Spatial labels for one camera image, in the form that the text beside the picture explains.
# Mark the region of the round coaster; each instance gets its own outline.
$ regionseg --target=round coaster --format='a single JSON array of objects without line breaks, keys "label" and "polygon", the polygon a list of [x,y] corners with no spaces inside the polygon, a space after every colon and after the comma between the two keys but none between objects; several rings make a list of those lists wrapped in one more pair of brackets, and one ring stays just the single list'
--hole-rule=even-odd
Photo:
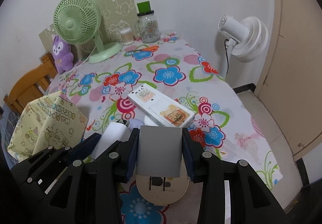
[{"label": "round coaster", "polygon": [[185,163],[181,162],[181,177],[164,178],[149,176],[136,176],[136,186],[140,194],[147,201],[158,205],[166,206],[181,199],[186,193],[189,185]]}]

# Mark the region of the yellow gift bag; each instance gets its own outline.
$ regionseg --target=yellow gift bag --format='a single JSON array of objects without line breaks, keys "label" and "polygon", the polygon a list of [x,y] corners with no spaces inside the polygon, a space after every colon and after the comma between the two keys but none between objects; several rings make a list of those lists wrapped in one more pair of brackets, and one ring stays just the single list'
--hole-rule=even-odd
[{"label": "yellow gift bag", "polygon": [[27,104],[14,129],[8,152],[23,161],[53,146],[77,145],[84,134],[87,118],[62,92],[43,96]]}]

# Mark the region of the floral tablecloth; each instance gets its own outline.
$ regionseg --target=floral tablecloth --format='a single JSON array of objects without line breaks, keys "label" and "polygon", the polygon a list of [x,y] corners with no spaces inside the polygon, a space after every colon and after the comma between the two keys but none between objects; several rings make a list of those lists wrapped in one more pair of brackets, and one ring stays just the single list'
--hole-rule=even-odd
[{"label": "floral tablecloth", "polygon": [[[247,160],[270,189],[282,178],[265,137],[240,99],[218,72],[174,33],[157,43],[136,41],[106,61],[84,63],[57,75],[47,93],[63,91],[88,117],[87,138],[94,132],[102,134],[111,121],[120,118],[143,120],[144,114],[127,98],[142,83],[196,112],[189,132],[206,151],[226,161]],[[122,184],[120,191],[126,224],[197,222],[202,184],[190,183],[182,199],[161,207],[142,198],[135,179],[133,176],[128,184]]]}]

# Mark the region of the red flower print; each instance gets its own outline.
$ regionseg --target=red flower print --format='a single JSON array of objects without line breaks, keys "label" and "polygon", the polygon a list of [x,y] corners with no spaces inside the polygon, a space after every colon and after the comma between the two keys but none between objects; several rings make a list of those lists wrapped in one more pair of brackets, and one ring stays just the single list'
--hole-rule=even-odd
[{"label": "red flower print", "polygon": [[106,77],[105,80],[103,81],[104,87],[106,87],[109,84],[115,86],[119,82],[119,76],[120,74],[115,73],[111,76]]},{"label": "red flower print", "polygon": [[189,130],[189,133],[192,140],[199,142],[203,148],[206,147],[206,143],[204,142],[205,134],[200,128]]},{"label": "red flower print", "polygon": [[207,61],[202,61],[201,63],[200,63],[202,66],[203,66],[203,71],[205,72],[205,73],[210,73],[210,74],[219,74],[211,65],[210,65],[210,63],[209,62],[207,62]]},{"label": "red flower print", "polygon": [[74,78],[75,78],[75,76],[76,76],[76,74],[77,74],[77,71],[75,71],[68,79],[67,79],[67,81],[66,82],[71,82]]}]

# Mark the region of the blue flower print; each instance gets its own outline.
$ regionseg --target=blue flower print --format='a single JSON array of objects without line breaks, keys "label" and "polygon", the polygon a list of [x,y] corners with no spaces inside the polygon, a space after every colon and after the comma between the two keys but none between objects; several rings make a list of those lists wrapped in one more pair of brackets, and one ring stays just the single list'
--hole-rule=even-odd
[{"label": "blue flower print", "polygon": [[93,78],[95,78],[96,75],[96,73],[86,74],[79,82],[79,85],[90,85],[93,82]]},{"label": "blue flower print", "polygon": [[134,53],[135,53],[135,51],[128,51],[128,52],[124,53],[124,56],[125,57],[132,56]]},{"label": "blue flower print", "polygon": [[206,136],[204,141],[207,146],[214,146],[215,148],[220,148],[223,145],[223,140],[226,138],[225,133],[223,133],[219,126],[210,128],[210,132],[205,132]]},{"label": "blue flower print", "polygon": [[163,224],[168,207],[155,206],[146,201],[136,187],[136,182],[131,184],[129,193],[120,192],[123,201],[121,213],[124,216],[124,224]]},{"label": "blue flower print", "polygon": [[132,57],[138,61],[150,58],[152,56],[153,56],[153,53],[150,51],[139,51],[139,52],[136,52],[132,55]]},{"label": "blue flower print", "polygon": [[81,90],[81,95],[85,95],[90,90],[90,88],[91,87],[83,86]]},{"label": "blue flower print", "polygon": [[109,94],[110,90],[111,90],[111,85],[107,85],[106,87],[103,86],[102,94]]},{"label": "blue flower print", "polygon": [[170,66],[166,69],[162,68],[156,70],[153,80],[155,82],[163,82],[168,86],[174,86],[185,78],[186,75],[183,72],[180,72],[180,68],[178,66]]},{"label": "blue flower print", "polygon": [[200,56],[199,58],[198,58],[198,61],[199,62],[202,62],[202,61],[206,61],[202,56]]},{"label": "blue flower print", "polygon": [[141,73],[135,72],[134,70],[129,70],[119,76],[119,81],[124,81],[125,84],[135,85],[137,80],[142,76]]},{"label": "blue flower print", "polygon": [[63,92],[64,94],[66,94],[67,93],[67,87],[61,89],[61,92]]},{"label": "blue flower print", "polygon": [[170,41],[175,42],[175,41],[176,41],[176,40],[178,40],[178,39],[179,39],[178,37],[174,36],[174,37],[171,37],[171,38],[170,38]]}]

